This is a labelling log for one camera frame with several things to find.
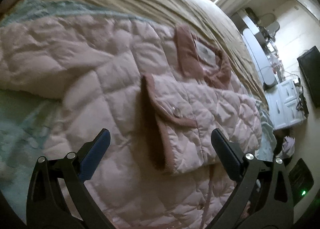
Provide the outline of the pink quilted coat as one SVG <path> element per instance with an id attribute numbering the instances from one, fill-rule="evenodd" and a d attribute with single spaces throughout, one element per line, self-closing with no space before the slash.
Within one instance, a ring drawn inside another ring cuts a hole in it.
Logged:
<path id="1" fill-rule="evenodd" d="M 1 88 L 61 101 L 50 158 L 110 131 L 86 185 L 119 228 L 204 228 L 235 187 L 212 131 L 244 152 L 261 143 L 255 99 L 227 54 L 185 25 L 91 15 L 9 24 Z"/>

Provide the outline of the white air conditioner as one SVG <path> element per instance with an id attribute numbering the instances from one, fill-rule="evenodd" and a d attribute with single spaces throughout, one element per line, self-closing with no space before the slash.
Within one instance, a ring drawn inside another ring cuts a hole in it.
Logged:
<path id="1" fill-rule="evenodd" d="M 315 4 L 311 0 L 296 0 L 299 2 L 308 12 L 310 12 L 318 21 L 320 20 L 319 5 Z"/>

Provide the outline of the white dressing table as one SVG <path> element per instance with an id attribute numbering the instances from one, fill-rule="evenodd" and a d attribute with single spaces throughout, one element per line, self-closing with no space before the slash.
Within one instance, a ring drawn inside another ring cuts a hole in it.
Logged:
<path id="1" fill-rule="evenodd" d="M 244 10 L 239 10 L 231 16 L 231 20 L 242 35 L 244 43 L 252 57 L 264 90 L 277 84 L 270 61 L 263 50 L 266 41 L 258 26 L 249 18 Z"/>

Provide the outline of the white drawer cabinet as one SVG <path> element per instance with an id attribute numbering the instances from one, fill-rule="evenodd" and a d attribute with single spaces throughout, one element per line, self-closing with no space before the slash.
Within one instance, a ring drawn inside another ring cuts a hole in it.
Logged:
<path id="1" fill-rule="evenodd" d="M 298 109 L 300 98 L 292 79 L 288 79 L 265 92 L 269 115 L 275 130 L 291 128 L 306 118 Z"/>

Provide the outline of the white heart shaped mirror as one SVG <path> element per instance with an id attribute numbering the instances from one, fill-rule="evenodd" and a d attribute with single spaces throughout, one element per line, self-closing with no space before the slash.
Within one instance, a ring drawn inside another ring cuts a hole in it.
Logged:
<path id="1" fill-rule="evenodd" d="M 275 37 L 276 33 L 279 31 L 280 29 L 280 24 L 278 21 L 274 21 L 272 22 L 270 25 L 268 25 L 267 27 L 265 27 L 267 33 L 269 34 L 269 36 L 271 37 Z"/>

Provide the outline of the clothes on floor right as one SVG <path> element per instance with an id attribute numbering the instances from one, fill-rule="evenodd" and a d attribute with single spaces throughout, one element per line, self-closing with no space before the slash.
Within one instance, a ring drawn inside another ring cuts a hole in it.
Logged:
<path id="1" fill-rule="evenodd" d="M 276 154 L 276 157 L 284 160 L 293 157 L 295 153 L 295 138 L 285 136 L 281 143 L 280 152 Z"/>

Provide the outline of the black wall television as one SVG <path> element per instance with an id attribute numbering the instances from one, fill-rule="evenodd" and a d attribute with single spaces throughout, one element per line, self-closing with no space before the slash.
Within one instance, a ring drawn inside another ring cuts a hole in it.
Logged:
<path id="1" fill-rule="evenodd" d="M 308 86 L 315 108 L 319 108 L 320 97 L 320 55 L 316 46 L 297 58 L 299 67 Z"/>

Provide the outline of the light blue cartoon bedsheet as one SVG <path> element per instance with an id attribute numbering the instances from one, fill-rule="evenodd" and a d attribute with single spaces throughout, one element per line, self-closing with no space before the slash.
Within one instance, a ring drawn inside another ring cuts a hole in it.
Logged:
<path id="1" fill-rule="evenodd" d="M 22 0 L 1 20 L 1 190 L 19 217 L 36 158 L 78 149 L 107 128 L 111 148 L 89 192 L 118 226 L 149 220 L 133 47 L 151 23 L 70 0 Z"/>

